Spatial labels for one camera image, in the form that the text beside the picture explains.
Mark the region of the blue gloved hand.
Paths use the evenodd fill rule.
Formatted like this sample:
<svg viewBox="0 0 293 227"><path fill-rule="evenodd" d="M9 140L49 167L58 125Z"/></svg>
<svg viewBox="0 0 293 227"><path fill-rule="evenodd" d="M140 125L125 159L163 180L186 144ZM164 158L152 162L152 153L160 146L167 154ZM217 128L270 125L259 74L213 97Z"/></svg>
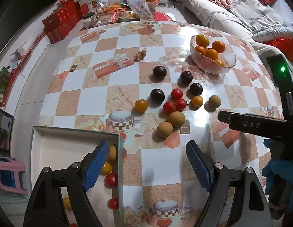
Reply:
<svg viewBox="0 0 293 227"><path fill-rule="evenodd" d="M262 169L266 178L265 194L269 196L269 208L274 219L293 211L293 145L265 139L271 159Z"/></svg>

